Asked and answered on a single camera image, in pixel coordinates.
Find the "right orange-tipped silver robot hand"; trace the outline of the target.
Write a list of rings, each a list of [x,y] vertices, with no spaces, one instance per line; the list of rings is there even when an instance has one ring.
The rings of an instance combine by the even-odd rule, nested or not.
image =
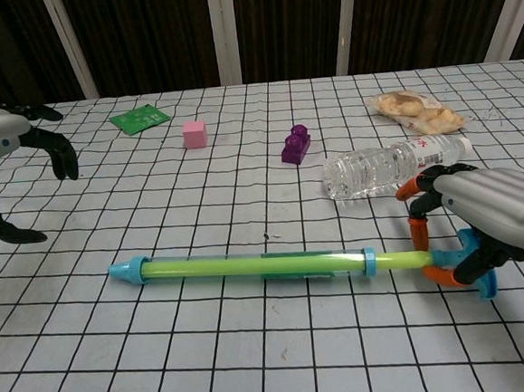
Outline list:
[[[443,286],[469,286],[508,260],[524,262],[524,173],[457,163],[423,170],[396,191],[410,200],[408,224],[414,248],[429,248],[427,216],[444,207],[469,225],[462,230],[458,264],[437,254],[424,276]]]

